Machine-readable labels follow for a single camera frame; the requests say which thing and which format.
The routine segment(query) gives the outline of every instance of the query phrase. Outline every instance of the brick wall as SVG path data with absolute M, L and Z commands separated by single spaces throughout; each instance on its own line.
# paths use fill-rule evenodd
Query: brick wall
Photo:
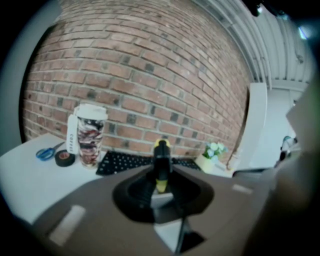
M 86 102 L 108 108 L 106 149 L 149 155 L 162 137 L 173 155 L 196 156 L 209 140 L 232 151 L 249 73 L 232 39 L 203 10 L 189 0 L 62 7 L 23 92 L 28 140 L 48 132 L 65 138 L 68 115 Z

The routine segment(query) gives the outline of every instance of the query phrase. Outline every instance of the small potted plant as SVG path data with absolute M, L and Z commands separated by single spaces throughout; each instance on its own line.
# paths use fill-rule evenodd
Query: small potted plant
M 195 163 L 205 173 L 210 173 L 214 167 L 214 164 L 219 161 L 219 157 L 224 153 L 228 152 L 228 149 L 223 143 L 206 143 L 204 153 L 199 155 Z

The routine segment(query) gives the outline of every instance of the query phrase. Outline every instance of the white desk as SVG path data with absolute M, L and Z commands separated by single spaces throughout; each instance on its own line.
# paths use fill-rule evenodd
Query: white desk
M 59 167 L 55 159 L 36 158 L 40 149 L 63 142 L 49 133 L 30 140 L 0 157 L 0 189 L 13 214 L 32 224 L 48 207 L 81 185 L 101 178 L 86 169 L 76 157 L 69 167 Z M 66 149 L 63 144 L 57 151 Z

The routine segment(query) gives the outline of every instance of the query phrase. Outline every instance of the cup lid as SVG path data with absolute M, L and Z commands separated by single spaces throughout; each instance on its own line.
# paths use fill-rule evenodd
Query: cup lid
M 91 120 L 107 120 L 107 109 L 102 106 L 96 106 L 88 103 L 81 103 L 74 109 L 74 114 L 79 118 Z

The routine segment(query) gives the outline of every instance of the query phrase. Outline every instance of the black tape roll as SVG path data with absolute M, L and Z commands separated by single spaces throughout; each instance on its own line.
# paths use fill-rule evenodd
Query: black tape roll
M 68 167 L 75 162 L 76 156 L 68 153 L 67 150 L 61 150 L 55 154 L 54 159 L 57 166 Z

